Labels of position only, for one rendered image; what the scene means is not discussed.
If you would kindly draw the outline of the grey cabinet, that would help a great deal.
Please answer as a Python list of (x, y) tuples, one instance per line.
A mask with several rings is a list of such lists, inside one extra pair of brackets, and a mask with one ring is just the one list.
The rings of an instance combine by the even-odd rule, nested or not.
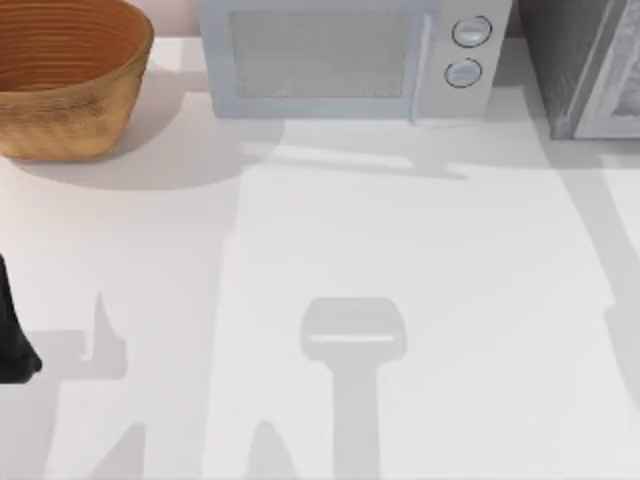
[(519, 0), (557, 140), (640, 140), (640, 0)]

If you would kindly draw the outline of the microwave oven door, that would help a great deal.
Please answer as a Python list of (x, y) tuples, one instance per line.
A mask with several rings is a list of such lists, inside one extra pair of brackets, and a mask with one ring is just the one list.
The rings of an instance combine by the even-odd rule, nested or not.
[(198, 0), (226, 118), (408, 119), (441, 0)]

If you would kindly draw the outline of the pale microwave oven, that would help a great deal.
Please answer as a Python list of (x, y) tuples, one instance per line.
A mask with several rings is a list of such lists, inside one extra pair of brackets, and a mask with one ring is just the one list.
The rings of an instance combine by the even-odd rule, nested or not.
[[(422, 70), (418, 123), (433, 119), (475, 119), (484, 115), (491, 94), (513, 0), (441, 0), (441, 9), (429, 35)], [(457, 21), (484, 16), (492, 24), (490, 38), (476, 48), (461, 48), (452, 39)], [(447, 66), (464, 58), (477, 60), (482, 78), (473, 86), (456, 89), (444, 79)]]

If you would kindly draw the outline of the brown woven basket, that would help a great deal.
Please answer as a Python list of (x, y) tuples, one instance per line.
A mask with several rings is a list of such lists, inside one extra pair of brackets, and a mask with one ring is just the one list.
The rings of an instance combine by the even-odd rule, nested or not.
[(128, 0), (0, 0), (0, 156), (85, 161), (111, 152), (154, 41)]

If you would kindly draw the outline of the round microwave knob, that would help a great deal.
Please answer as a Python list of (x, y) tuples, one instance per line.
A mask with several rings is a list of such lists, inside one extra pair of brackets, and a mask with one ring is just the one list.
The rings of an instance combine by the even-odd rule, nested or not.
[(464, 58), (447, 66), (444, 79), (456, 89), (464, 89), (475, 85), (483, 75), (482, 65), (475, 59)]
[(484, 16), (461, 19), (452, 28), (452, 39), (461, 48), (483, 45), (492, 34), (492, 24)]

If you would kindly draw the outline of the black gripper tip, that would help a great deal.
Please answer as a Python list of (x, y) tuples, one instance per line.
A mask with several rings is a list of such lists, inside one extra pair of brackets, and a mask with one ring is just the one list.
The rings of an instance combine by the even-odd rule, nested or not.
[(0, 384), (26, 384), (41, 372), (42, 366), (18, 320), (6, 264), (0, 254)]

